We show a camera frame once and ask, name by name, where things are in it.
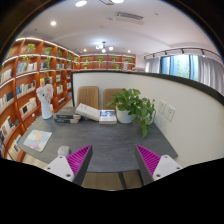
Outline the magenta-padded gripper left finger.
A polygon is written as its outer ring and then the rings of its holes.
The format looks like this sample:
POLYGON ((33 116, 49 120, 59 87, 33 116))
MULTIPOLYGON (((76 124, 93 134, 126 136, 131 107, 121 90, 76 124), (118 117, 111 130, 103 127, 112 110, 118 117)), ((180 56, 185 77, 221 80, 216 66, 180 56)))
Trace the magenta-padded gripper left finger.
POLYGON ((93 154, 87 145, 67 156, 59 154, 44 170, 81 186, 93 154))

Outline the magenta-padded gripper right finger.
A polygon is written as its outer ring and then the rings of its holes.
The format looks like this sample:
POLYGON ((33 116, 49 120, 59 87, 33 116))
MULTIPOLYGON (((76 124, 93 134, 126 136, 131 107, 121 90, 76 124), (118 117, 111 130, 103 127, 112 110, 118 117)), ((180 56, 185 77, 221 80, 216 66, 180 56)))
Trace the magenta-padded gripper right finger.
POLYGON ((144 185, 182 169, 169 155, 160 156, 140 145, 136 146, 135 156, 144 185))

